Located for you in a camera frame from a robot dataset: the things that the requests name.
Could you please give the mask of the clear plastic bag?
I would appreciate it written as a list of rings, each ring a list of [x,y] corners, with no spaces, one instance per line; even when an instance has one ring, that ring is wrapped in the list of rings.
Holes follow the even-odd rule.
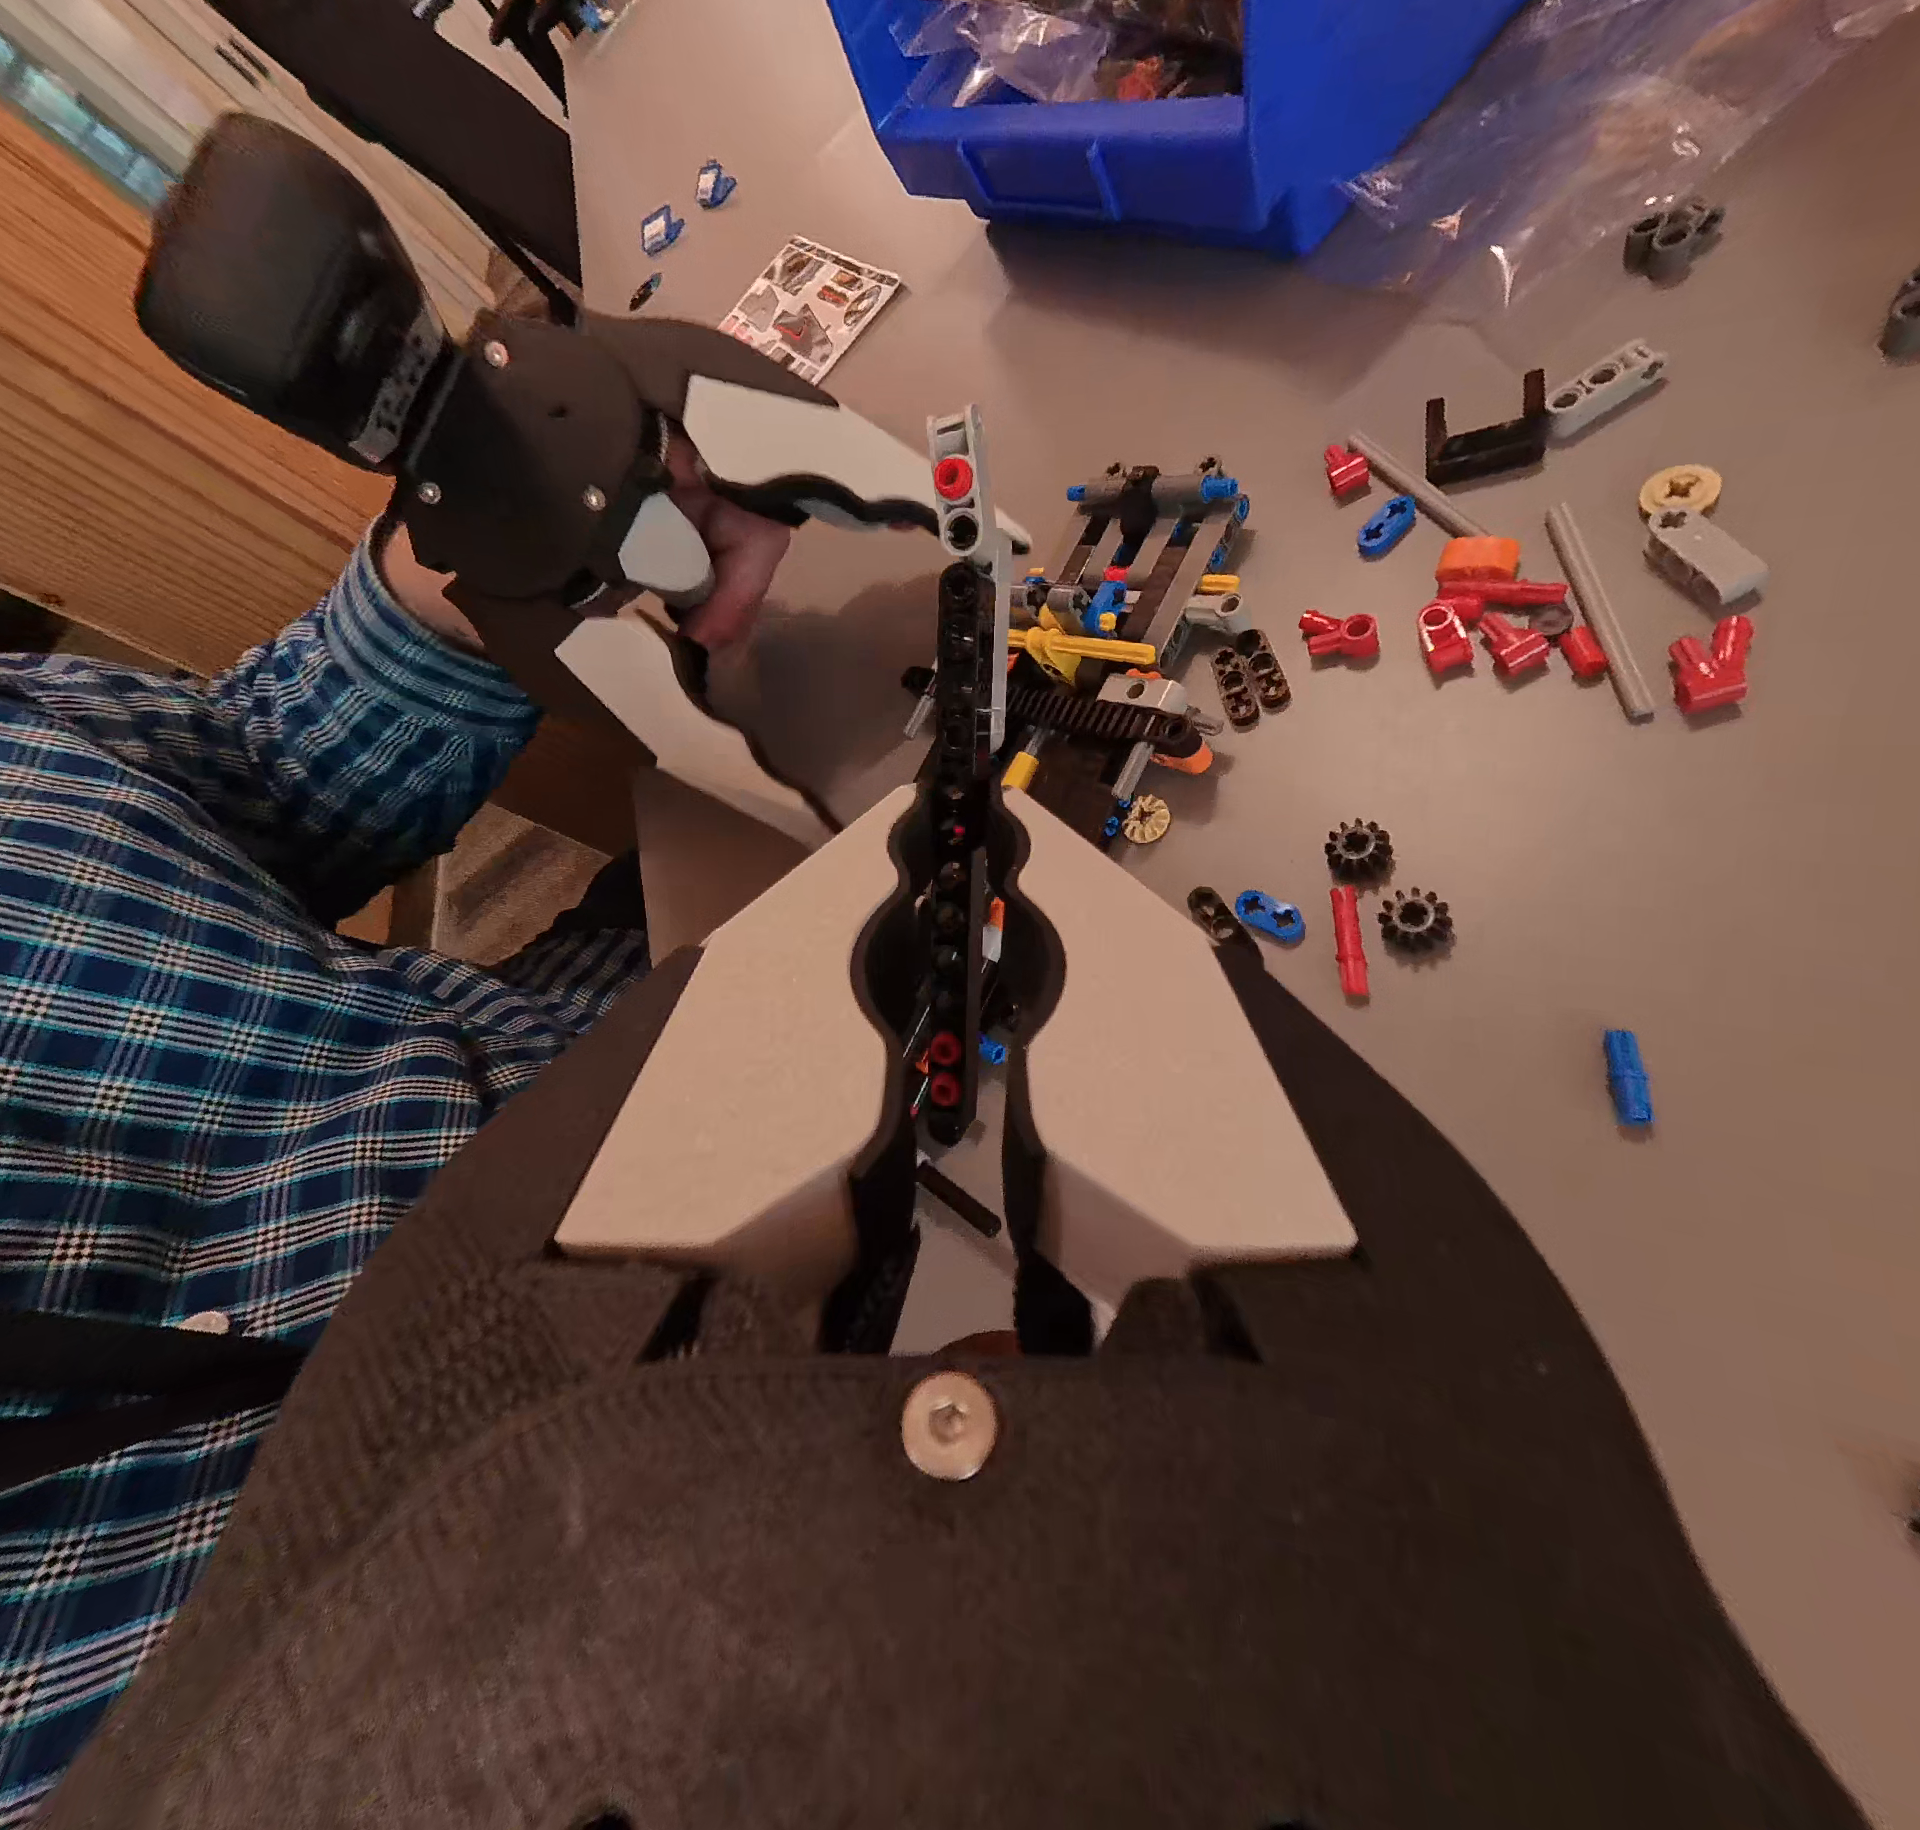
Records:
[[[1385,162],[1311,268],[1488,315],[1723,165],[1918,0],[1534,0]]]

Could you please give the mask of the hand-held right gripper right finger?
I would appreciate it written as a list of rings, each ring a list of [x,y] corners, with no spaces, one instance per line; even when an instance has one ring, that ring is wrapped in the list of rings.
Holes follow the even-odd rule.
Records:
[[[1337,1262],[1357,1225],[1222,958],[1184,912],[1028,792],[1003,796],[1003,1185],[1013,1332],[1083,1356],[1153,1281]]]

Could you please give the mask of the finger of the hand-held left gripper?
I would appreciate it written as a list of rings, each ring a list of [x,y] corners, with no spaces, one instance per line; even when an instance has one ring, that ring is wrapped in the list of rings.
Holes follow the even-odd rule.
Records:
[[[757,514],[936,535],[960,509],[989,522],[986,461],[964,419],[930,419],[927,441],[908,445],[838,403],[807,401],[800,386],[692,372],[677,424],[705,481]]]
[[[584,617],[555,655],[677,783],[807,849],[840,830],[817,796],[764,759],[750,733],[708,707],[681,638],[651,617]]]

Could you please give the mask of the long black lego beam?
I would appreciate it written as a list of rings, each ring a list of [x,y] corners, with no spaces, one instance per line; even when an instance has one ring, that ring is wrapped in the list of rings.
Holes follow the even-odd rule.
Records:
[[[928,424],[933,518],[948,567],[936,599],[930,756],[917,803],[928,871],[915,915],[923,975],[908,1067],[928,1146],[975,1122],[991,906],[993,765],[1005,737],[1009,535],[978,404]]]

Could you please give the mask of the person's torso plaid shirt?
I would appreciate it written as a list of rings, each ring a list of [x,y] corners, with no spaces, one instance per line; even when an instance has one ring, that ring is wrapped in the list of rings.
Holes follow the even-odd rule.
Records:
[[[650,955],[354,947],[181,780],[206,681],[4,660],[4,1304],[304,1346]]]

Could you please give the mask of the blue plastic bin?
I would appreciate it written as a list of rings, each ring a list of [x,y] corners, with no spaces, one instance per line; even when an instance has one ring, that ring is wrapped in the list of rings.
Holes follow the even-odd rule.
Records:
[[[903,43],[908,0],[826,0],[913,195],[983,219],[1308,254],[1529,0],[1243,0],[1236,96],[953,106]]]

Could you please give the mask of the lego sticker sheet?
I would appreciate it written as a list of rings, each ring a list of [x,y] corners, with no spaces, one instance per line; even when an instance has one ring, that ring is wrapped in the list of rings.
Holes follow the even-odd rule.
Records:
[[[719,329],[821,384],[901,294],[903,278],[827,243],[788,236]]]

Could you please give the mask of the light grey short lego beam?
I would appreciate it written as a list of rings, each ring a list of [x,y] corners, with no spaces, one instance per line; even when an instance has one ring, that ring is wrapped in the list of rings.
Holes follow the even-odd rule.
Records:
[[[1668,376],[1668,351],[1633,339],[1608,351],[1548,395],[1548,435],[1557,445],[1649,394]]]

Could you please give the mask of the clear bags of lego parts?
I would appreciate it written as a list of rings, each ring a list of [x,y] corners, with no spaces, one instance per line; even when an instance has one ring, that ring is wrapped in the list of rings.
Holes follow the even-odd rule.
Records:
[[[890,32],[915,105],[1134,105],[1243,86],[1243,0],[905,0]]]

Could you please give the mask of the person's left hand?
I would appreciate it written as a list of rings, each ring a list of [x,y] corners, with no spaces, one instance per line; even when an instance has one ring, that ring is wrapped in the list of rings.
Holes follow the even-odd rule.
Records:
[[[679,628],[710,651],[749,635],[781,561],[793,542],[788,524],[742,509],[702,476],[702,458],[684,433],[668,439],[674,499],[692,522],[712,563],[712,589],[699,605],[679,610]]]

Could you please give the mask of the grey lego axle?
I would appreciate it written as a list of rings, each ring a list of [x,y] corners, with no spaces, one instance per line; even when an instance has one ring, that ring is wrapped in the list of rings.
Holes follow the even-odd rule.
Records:
[[[1359,428],[1350,430],[1350,445],[1368,461],[1371,471],[1383,478],[1395,493],[1415,499],[1416,507],[1437,524],[1445,527],[1452,537],[1482,537],[1491,531],[1466,515],[1459,506],[1442,490],[1428,481],[1426,476],[1407,469],[1383,445]]]
[[[1584,626],[1593,630],[1596,646],[1608,662],[1605,677],[1617,691],[1623,714],[1633,723],[1649,723],[1656,714],[1655,694],[1626,641],[1620,614],[1601,583],[1596,563],[1573,518],[1571,506],[1549,506],[1545,509],[1545,529],[1571,594],[1576,595],[1580,617]]]

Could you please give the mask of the grey lego connector block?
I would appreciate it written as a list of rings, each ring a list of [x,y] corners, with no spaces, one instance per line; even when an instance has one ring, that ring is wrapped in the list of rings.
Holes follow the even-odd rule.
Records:
[[[1708,613],[1723,617],[1763,595],[1763,561],[1711,515],[1682,506],[1656,507],[1646,531],[1649,567]]]

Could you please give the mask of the person's left forearm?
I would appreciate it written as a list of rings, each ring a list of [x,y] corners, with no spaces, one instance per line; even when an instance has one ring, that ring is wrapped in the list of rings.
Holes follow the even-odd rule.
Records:
[[[336,924],[441,854],[541,714],[492,660],[401,598],[396,531],[367,540],[302,617],[195,695],[181,780],[315,916]]]

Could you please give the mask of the black u-shaped lego bracket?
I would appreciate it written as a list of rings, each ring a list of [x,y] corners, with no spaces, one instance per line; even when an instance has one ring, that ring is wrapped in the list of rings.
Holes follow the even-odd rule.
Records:
[[[1470,480],[1517,474],[1545,458],[1551,430],[1545,370],[1523,375],[1523,409],[1515,419],[1454,433],[1445,399],[1426,404],[1426,480],[1456,489]]]

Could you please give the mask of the lego car chassis assembly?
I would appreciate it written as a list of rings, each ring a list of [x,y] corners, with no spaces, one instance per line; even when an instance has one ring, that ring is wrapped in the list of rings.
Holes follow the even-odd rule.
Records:
[[[1192,723],[1184,687],[1167,683],[1167,662],[1198,620],[1231,628],[1238,605],[1224,585],[1250,500],[1216,458],[1193,474],[1167,476],[1153,464],[1111,464],[1094,481],[1077,484],[1068,548],[1039,570],[1009,535],[1005,570],[1005,737],[993,765],[991,881],[1003,897],[1009,834],[998,796],[1023,785],[1021,765],[1039,767],[1042,806],[1069,829],[1104,849],[1121,819],[1145,808],[1138,780],[1162,756],[1189,763],[1207,748]],[[930,733],[933,668],[921,695]],[[920,983],[915,915],[928,871],[917,837],[923,768],[915,780],[915,810],[903,822],[907,894],[888,912],[868,972],[876,1000],[893,1010],[908,1060]],[[1003,1000],[997,944],[989,935],[981,1036],[1019,1009]],[[950,1146],[923,1143],[915,1094],[920,1078],[907,1069],[908,1111],[915,1122],[915,1185],[921,1168]]]

